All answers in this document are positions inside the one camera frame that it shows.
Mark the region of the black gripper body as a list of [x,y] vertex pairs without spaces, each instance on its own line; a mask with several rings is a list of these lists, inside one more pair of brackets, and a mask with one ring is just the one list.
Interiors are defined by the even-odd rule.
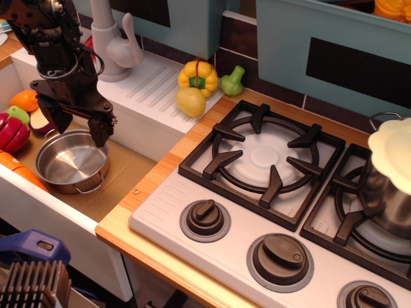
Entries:
[[63,44],[42,44],[33,47],[41,79],[30,87],[38,101],[58,101],[85,119],[116,120],[113,106],[97,90],[103,60],[83,44],[70,49]]

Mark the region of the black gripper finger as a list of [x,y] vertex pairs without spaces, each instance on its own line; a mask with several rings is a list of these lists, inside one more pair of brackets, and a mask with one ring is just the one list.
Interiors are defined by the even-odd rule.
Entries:
[[97,148],[105,145],[110,136],[114,133],[114,125],[112,120],[92,118],[87,122],[90,135]]
[[58,133],[64,133],[73,120],[73,113],[58,101],[39,101],[44,117]]

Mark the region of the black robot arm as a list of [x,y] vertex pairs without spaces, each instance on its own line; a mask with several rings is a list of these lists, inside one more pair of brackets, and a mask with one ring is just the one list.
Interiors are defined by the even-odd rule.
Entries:
[[100,56],[80,42],[79,23],[63,1],[1,1],[1,18],[37,61],[37,93],[45,118],[64,133],[74,116],[87,120],[97,147],[105,145],[117,123],[112,104],[97,90],[105,66]]

